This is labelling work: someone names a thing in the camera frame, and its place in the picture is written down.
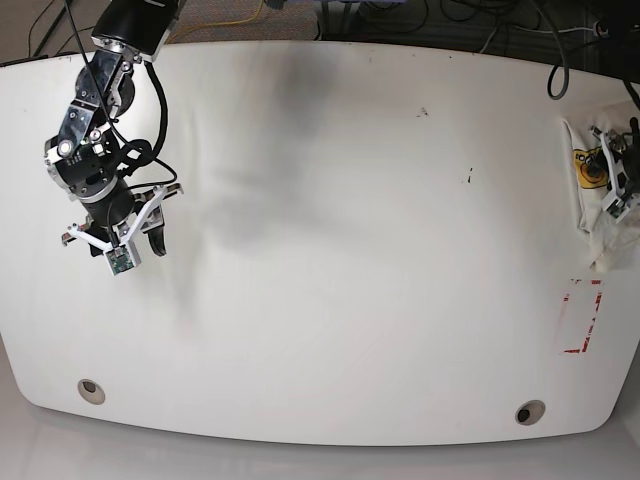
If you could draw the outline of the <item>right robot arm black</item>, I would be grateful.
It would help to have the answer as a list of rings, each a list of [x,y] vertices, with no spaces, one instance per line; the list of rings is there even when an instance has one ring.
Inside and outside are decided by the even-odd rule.
[[[97,49],[83,59],[70,103],[56,136],[45,145],[49,176],[87,212],[81,225],[62,236],[64,244],[86,242],[92,256],[102,256],[114,273],[139,265],[134,239],[147,236],[152,251],[163,256],[162,203],[180,192],[175,177],[130,186],[127,177],[155,163],[168,130],[168,103],[153,67],[183,8],[180,1],[112,1],[93,28]],[[135,96],[134,67],[141,64],[156,91],[160,124],[155,142],[127,140],[115,123]]]

